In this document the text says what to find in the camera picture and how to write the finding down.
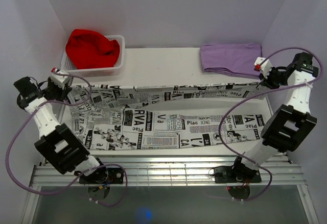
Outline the newspaper print trousers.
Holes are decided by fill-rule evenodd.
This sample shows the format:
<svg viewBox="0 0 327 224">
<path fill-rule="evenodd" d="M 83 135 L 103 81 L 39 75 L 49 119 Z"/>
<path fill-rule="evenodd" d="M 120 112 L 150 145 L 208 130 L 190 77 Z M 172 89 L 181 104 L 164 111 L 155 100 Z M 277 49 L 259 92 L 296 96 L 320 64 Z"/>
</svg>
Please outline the newspaper print trousers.
<svg viewBox="0 0 327 224">
<path fill-rule="evenodd" d="M 177 149 L 258 140 L 261 114 L 182 115 L 149 110 L 163 102 L 263 97 L 257 82 L 185 86 L 75 86 L 67 96 L 72 131 L 91 150 Z"/>
</svg>

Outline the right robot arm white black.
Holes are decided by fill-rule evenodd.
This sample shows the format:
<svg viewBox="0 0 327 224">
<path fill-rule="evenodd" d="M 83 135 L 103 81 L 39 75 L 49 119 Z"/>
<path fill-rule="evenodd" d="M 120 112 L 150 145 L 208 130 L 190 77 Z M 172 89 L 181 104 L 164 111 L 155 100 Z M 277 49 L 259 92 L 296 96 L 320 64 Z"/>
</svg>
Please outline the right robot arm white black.
<svg viewBox="0 0 327 224">
<path fill-rule="evenodd" d="M 286 67 L 274 67 L 270 61 L 258 58 L 255 70 L 260 71 L 260 84 L 271 90 L 282 86 L 296 86 L 287 94 L 282 104 L 266 122 L 262 141 L 243 157 L 238 156 L 231 168 L 231 177 L 237 181 L 247 181 L 259 173 L 261 166 L 277 153 L 295 151 L 317 124 L 317 118 L 310 113 L 310 81 L 318 76 L 318 67 L 312 65 L 313 56 L 298 53 Z"/>
</svg>

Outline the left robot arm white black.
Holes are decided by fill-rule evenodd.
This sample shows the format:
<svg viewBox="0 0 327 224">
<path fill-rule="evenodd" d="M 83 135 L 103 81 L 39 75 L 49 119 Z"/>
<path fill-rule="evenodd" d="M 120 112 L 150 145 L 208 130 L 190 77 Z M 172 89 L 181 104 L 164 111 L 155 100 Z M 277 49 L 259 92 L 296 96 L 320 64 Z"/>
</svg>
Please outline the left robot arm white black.
<svg viewBox="0 0 327 224">
<path fill-rule="evenodd" d="M 60 124 L 49 101 L 62 102 L 71 91 L 72 77 L 52 74 L 48 86 L 41 89 L 30 77 L 14 82 L 18 90 L 18 106 L 33 115 L 39 131 L 34 146 L 39 153 L 61 174 L 72 172 L 90 184 L 103 183 L 108 170 L 100 159 L 90 154 L 82 141 L 65 124 Z"/>
</svg>

